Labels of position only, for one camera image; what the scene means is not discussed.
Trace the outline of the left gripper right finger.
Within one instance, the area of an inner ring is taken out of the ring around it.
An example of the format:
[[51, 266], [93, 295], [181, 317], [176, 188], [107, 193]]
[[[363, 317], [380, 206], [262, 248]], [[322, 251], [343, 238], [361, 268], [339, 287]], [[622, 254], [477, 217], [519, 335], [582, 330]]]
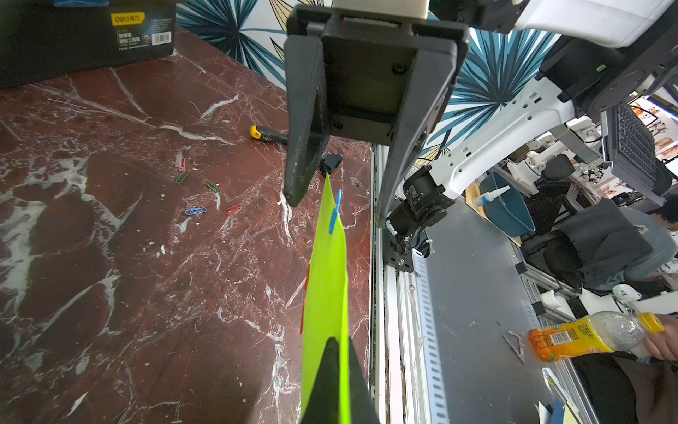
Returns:
[[351, 424], [380, 424], [352, 339], [349, 339], [349, 401]]

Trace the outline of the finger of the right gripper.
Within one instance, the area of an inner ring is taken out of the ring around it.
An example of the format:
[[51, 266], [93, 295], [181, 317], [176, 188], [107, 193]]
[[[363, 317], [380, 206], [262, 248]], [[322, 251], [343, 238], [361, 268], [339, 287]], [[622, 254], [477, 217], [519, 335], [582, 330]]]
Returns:
[[284, 196], [298, 206], [309, 189], [329, 142], [329, 112], [323, 44], [291, 35], [285, 45], [288, 142]]
[[457, 43], [443, 48], [418, 49], [395, 121], [393, 140], [381, 178], [374, 223], [383, 226], [397, 184], [420, 151], [420, 144], [435, 126], [439, 109], [448, 97], [457, 66]]

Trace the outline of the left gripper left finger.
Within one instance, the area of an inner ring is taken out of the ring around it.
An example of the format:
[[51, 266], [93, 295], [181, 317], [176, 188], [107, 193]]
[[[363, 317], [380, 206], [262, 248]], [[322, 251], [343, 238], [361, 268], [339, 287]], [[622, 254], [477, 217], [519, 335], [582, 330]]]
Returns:
[[325, 346], [302, 424], [339, 422], [339, 344], [332, 337]]

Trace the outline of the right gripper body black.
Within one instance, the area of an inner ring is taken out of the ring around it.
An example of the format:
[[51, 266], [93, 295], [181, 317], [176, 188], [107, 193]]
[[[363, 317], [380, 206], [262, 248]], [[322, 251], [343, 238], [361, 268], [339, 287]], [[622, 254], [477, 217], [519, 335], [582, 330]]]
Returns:
[[429, 136], [454, 91], [470, 29], [455, 21], [301, 4], [292, 10], [287, 32], [322, 41], [330, 136], [390, 146], [417, 50], [450, 42], [458, 47], [451, 88]]

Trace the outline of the green paper sheet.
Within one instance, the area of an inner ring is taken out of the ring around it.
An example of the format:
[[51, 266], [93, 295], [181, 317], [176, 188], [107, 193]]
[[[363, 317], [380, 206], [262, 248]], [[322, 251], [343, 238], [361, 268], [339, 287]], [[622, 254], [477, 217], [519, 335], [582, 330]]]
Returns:
[[328, 233], [336, 198], [331, 179], [325, 178], [304, 302], [301, 413], [303, 417], [327, 341], [334, 337], [339, 344], [338, 423], [350, 423], [349, 277], [346, 238], [340, 210], [334, 233]]

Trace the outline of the blue paperclip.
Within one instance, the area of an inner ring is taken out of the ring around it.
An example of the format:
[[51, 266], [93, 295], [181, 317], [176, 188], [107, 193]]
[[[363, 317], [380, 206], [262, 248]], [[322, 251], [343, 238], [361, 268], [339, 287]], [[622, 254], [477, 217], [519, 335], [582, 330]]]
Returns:
[[200, 208], [189, 208], [188, 210], [185, 210], [185, 215], [186, 216], [197, 216], [201, 214], [205, 214], [208, 212], [207, 208], [200, 207]]
[[333, 208], [333, 210], [332, 210], [332, 214], [331, 214], [330, 222], [329, 222], [328, 233], [330, 235], [332, 235], [335, 231], [335, 226], [337, 225], [337, 220], [339, 218], [339, 210], [340, 210], [342, 199], [343, 199], [343, 191], [342, 191], [342, 189], [339, 189], [338, 193], [337, 193], [337, 198], [335, 199], [335, 208]]

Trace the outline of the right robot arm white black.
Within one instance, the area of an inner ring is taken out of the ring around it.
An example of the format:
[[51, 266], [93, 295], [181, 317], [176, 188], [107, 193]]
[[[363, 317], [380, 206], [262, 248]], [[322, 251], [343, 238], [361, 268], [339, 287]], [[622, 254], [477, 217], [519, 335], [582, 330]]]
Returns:
[[[410, 168], [473, 71], [470, 32], [558, 35], [537, 74], [450, 153]], [[284, 44], [284, 196], [304, 198], [331, 136], [388, 148], [376, 206], [385, 261], [409, 271], [423, 231], [518, 146], [626, 100], [677, 60], [674, 1], [337, 1], [297, 5]]]

